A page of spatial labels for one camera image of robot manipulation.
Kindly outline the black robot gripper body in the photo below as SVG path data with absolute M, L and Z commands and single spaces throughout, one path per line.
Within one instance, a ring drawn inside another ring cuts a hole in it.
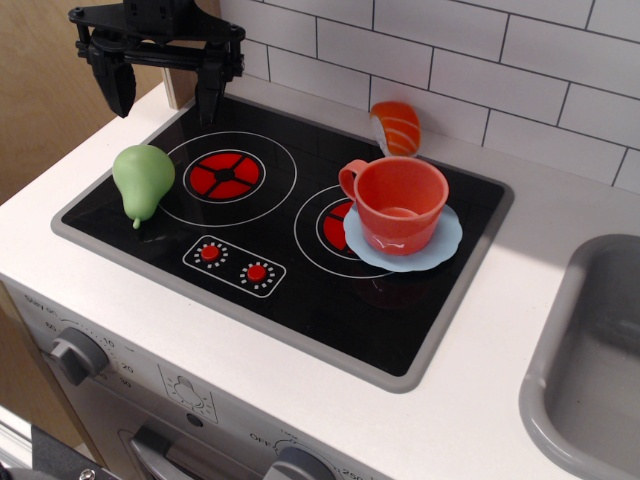
M 68 17 L 78 29 L 78 55 L 99 73 L 109 61 L 191 71 L 219 68 L 224 79 L 244 70 L 244 29 L 193 1 L 120 1 L 76 7 Z

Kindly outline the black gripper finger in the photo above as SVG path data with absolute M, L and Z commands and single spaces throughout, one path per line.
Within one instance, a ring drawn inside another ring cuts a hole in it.
M 204 51 L 197 73 L 195 91 L 200 123 L 208 127 L 216 122 L 218 110 L 226 89 L 226 84 L 234 78 L 234 58 L 232 49 L 226 45 L 210 45 Z
M 113 113 L 126 118 L 136 98 L 133 67 L 121 51 L 109 51 L 90 44 L 90 64 L 94 78 Z

